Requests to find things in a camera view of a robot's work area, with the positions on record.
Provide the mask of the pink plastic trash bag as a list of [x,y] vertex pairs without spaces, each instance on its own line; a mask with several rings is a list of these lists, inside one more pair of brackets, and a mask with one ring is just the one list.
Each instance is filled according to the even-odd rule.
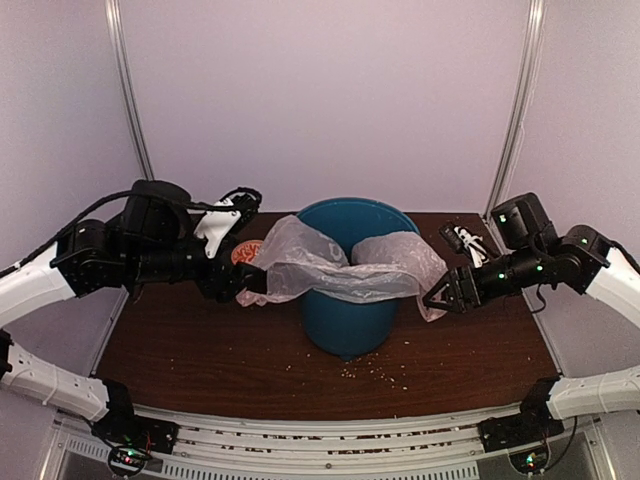
[[423,298],[447,272],[446,262],[414,232],[365,238],[347,255],[334,239],[288,215],[271,228],[251,264],[266,272],[266,291],[244,289],[236,296],[244,307],[285,303],[315,290],[356,305],[414,297],[425,321],[445,315]]

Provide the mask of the blue plastic trash bin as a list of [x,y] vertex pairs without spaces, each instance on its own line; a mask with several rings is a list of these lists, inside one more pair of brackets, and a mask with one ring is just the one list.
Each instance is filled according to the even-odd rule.
[[[393,232],[418,233],[404,213],[385,203],[356,197],[316,202],[298,212],[308,226],[330,237],[347,254],[360,241]],[[311,290],[300,299],[302,326],[321,350],[344,361],[382,345],[393,327],[397,300],[355,304]]]

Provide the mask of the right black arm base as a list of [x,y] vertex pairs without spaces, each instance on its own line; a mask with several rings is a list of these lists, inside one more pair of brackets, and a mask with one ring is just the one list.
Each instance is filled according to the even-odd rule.
[[518,407],[518,412],[493,417],[478,424],[485,453],[509,451],[512,467],[534,476],[553,465],[549,440],[565,431],[562,420],[554,419],[546,405],[559,376],[537,380]]

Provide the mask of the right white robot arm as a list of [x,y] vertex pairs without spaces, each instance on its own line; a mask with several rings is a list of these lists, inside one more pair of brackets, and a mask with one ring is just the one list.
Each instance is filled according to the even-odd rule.
[[[429,309],[465,313],[528,287],[564,284],[639,322],[639,265],[618,242],[587,225],[557,234],[536,194],[509,199],[491,212],[509,254],[479,266],[450,269],[423,297]],[[551,424],[571,417],[639,407],[637,367],[604,374],[539,380],[522,401],[512,430],[535,440]]]

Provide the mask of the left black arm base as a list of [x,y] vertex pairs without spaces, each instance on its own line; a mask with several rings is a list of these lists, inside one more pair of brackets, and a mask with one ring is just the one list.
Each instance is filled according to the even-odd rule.
[[108,448],[106,464],[111,473],[116,479],[130,479],[154,460],[153,453],[173,452],[179,425],[136,414],[126,386],[112,380],[101,384],[107,393],[106,414],[87,424]]

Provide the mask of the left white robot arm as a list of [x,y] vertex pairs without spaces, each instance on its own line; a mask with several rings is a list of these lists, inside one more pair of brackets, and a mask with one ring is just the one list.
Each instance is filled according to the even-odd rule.
[[[84,209],[52,238],[1,272],[1,324],[45,306],[106,288],[133,293],[147,284],[192,282],[230,302],[266,290],[264,270],[232,262],[237,234],[257,215],[262,195],[238,187],[213,204],[176,184],[138,180]],[[123,444],[144,433],[127,388],[77,376],[31,355],[1,334],[2,386],[84,418]]]

